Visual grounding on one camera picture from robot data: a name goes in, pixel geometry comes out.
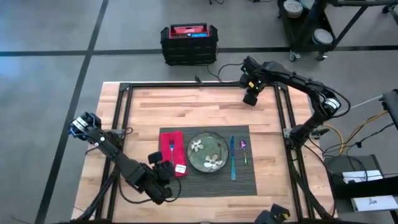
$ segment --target wheel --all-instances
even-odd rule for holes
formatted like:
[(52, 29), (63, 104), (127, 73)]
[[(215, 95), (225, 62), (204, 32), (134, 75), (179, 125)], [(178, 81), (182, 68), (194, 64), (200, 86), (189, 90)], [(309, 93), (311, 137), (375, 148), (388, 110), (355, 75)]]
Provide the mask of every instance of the wheel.
[(381, 13), (387, 14), (389, 11), (390, 11), (389, 6), (384, 6), (383, 10), (381, 11)]
[(318, 60), (318, 61), (323, 61), (323, 60), (326, 59), (326, 58), (327, 58), (327, 56), (325, 56), (324, 53), (319, 52), (319, 54), (318, 54), (318, 56), (317, 56), (317, 60)]
[(290, 53), (290, 55), (289, 55), (289, 60), (290, 60), (291, 62), (296, 61), (296, 60), (297, 60), (296, 55), (295, 55), (294, 53)]

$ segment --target red napkin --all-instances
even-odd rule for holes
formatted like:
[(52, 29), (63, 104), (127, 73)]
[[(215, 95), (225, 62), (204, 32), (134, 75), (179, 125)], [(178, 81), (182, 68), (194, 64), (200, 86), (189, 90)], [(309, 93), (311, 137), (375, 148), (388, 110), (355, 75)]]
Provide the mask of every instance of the red napkin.
[(173, 160), (176, 177), (183, 177), (188, 174), (187, 164), (185, 162), (184, 143), (181, 131), (172, 133), (162, 133), (159, 135), (160, 150), (162, 151), (163, 162), (172, 162), (172, 151), (170, 150), (170, 140), (174, 142)]

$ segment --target black storage crate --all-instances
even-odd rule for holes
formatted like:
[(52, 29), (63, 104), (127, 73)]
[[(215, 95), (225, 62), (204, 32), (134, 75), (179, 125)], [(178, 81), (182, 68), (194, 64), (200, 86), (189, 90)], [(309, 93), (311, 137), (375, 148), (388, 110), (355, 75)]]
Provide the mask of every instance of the black storage crate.
[[(206, 24), (180, 24), (178, 26), (197, 26)], [(168, 65), (208, 65), (216, 61), (217, 54), (217, 29), (208, 26), (208, 37), (188, 37), (171, 39), (170, 28), (166, 27), (160, 33), (162, 53)]]

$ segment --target cart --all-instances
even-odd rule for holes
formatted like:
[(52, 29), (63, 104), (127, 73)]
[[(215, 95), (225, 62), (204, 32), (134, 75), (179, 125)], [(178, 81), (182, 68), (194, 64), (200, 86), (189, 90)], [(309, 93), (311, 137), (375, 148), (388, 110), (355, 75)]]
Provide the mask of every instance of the cart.
[[(354, 23), (359, 19), (363, 12), (370, 6), (389, 6), (396, 4), (397, 0), (315, 0), (311, 9), (303, 8), (302, 15), (298, 18), (289, 18), (287, 11), (284, 8), (284, 2), (288, 0), (277, 0), (279, 13), (278, 18), (282, 19), (285, 27), (287, 40), (290, 45), (289, 60), (291, 62), (300, 58), (300, 52), (318, 52), (316, 59), (322, 61), (327, 58), (326, 52), (332, 51), (336, 48), (339, 42), (351, 29)], [(329, 20), (325, 14), (325, 9), (328, 4), (335, 7), (341, 6), (356, 6), (360, 7), (354, 17), (348, 22), (346, 27), (341, 31), (336, 38)], [(312, 41), (312, 35), (315, 29), (325, 29), (333, 37), (333, 42), (328, 45), (315, 44)]]

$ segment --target wooden table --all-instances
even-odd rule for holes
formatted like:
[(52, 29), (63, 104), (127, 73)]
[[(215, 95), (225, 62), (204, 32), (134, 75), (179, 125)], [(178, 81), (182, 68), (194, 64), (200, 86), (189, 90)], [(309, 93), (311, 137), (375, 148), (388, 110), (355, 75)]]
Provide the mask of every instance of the wooden table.
[[(111, 128), (118, 89), (119, 83), (103, 84), (96, 110), (103, 129)], [(303, 123), (311, 115), (307, 96), (292, 88), (289, 91), (296, 122)], [(147, 162), (147, 155), (158, 149), (161, 127), (249, 125), (257, 196), (179, 198), (176, 202), (162, 205), (152, 202), (133, 205), (118, 194), (113, 221), (253, 222), (273, 203), (288, 208), (292, 214), (290, 221), (296, 221), (274, 89), (264, 89), (255, 107), (245, 105), (243, 96), (243, 89), (233, 87), (134, 89), (128, 125), (134, 132), (127, 136), (124, 152), (139, 162)], [(282, 100), (287, 116), (285, 101)], [(307, 145), (320, 155), (314, 145)], [(303, 148), (302, 152), (310, 188), (331, 212), (333, 197), (325, 169), (308, 149)], [(99, 151), (89, 152), (86, 156), (72, 218), (78, 217), (97, 194), (104, 161), (105, 157)], [(131, 200), (147, 199), (146, 194), (138, 194), (124, 181), (122, 187)], [(301, 198), (306, 214), (305, 202)]]

